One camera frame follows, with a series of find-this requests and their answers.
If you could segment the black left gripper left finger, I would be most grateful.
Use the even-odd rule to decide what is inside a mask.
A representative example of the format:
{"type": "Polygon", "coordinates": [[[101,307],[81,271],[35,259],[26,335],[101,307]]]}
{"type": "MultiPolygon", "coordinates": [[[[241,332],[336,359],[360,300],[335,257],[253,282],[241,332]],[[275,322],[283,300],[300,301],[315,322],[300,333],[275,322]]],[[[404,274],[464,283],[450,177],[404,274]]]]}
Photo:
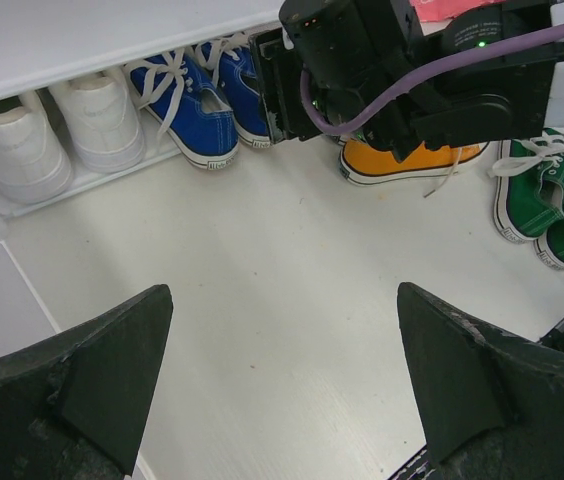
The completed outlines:
{"type": "Polygon", "coordinates": [[[173,302],[155,285],[0,358],[0,479],[132,475],[173,302]]]}

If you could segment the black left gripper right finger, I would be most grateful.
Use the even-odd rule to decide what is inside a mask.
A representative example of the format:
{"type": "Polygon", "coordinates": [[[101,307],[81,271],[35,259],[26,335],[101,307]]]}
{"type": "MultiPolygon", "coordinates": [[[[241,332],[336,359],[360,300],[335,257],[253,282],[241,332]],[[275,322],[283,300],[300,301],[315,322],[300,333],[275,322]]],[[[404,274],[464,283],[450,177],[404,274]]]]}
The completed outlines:
{"type": "Polygon", "coordinates": [[[400,479],[564,479],[564,319],[538,341],[399,286],[425,446],[400,479]]]}

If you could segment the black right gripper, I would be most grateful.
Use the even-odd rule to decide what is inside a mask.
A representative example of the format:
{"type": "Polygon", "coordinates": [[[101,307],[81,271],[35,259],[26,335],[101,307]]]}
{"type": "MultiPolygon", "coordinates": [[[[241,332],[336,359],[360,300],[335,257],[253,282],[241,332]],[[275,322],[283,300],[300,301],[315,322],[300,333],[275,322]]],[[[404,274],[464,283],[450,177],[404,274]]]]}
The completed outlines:
{"type": "Polygon", "coordinates": [[[420,61],[423,32],[407,1],[286,1],[279,27],[251,35],[260,111],[273,143],[322,134],[360,134],[395,145],[409,134],[405,103],[351,126],[378,96],[420,61]]]}

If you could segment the blue canvas sneaker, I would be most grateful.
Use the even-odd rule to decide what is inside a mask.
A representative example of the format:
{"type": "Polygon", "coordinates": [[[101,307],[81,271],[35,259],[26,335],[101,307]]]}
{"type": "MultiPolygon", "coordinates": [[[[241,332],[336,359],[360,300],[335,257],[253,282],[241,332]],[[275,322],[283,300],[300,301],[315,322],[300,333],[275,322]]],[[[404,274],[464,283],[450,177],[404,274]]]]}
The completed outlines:
{"type": "Polygon", "coordinates": [[[237,32],[209,40],[197,44],[193,52],[232,108],[241,140],[253,148],[269,148],[271,140],[260,113],[261,97],[248,35],[237,32]]]}
{"type": "Polygon", "coordinates": [[[159,122],[158,138],[169,136],[200,169],[231,164],[239,143],[233,109],[190,48],[129,62],[123,72],[136,106],[159,122]]]}

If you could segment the white leather sneaker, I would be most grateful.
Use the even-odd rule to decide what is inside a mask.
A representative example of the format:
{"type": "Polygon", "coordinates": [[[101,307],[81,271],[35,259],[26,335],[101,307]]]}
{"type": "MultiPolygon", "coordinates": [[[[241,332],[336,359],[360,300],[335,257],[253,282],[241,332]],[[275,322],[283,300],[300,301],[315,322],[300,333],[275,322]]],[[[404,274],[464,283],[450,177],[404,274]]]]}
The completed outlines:
{"type": "Polygon", "coordinates": [[[48,87],[67,125],[74,149],[97,173],[116,173],[145,157],[138,111],[122,70],[111,67],[48,87]]]}
{"type": "Polygon", "coordinates": [[[72,181],[70,159],[38,92],[0,100],[0,192],[35,204],[61,194],[72,181]]]}

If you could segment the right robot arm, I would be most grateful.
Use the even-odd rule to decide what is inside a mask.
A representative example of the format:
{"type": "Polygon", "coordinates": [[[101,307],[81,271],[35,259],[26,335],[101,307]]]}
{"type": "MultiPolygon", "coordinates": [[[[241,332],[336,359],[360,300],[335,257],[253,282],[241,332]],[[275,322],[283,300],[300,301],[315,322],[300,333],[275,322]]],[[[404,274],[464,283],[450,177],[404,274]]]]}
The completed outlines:
{"type": "Polygon", "coordinates": [[[407,1],[287,1],[250,36],[273,143],[348,136],[405,159],[564,127],[564,1],[503,1],[425,33],[407,1]]]}

